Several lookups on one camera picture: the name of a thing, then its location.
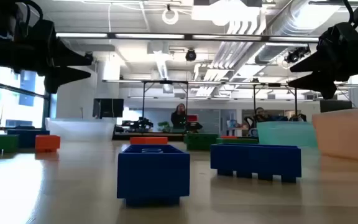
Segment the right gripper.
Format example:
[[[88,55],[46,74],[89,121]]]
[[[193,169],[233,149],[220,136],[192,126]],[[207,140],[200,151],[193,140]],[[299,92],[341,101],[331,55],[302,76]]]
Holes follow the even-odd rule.
[[[358,32],[348,22],[328,28],[319,37],[318,51],[291,66],[290,71],[313,73],[288,82],[288,86],[317,91],[324,99],[332,99],[337,90],[335,80],[358,75]]]

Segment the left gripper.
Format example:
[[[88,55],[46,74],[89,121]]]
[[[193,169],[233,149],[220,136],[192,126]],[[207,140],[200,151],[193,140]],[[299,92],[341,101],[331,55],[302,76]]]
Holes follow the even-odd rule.
[[[89,72],[70,67],[57,66],[88,66],[93,62],[92,56],[80,55],[70,50],[56,36],[55,24],[46,19],[39,19],[33,26],[21,23],[21,35],[17,38],[21,44],[35,49],[32,68],[40,76],[45,76],[45,91],[57,93],[61,85],[86,79]]]

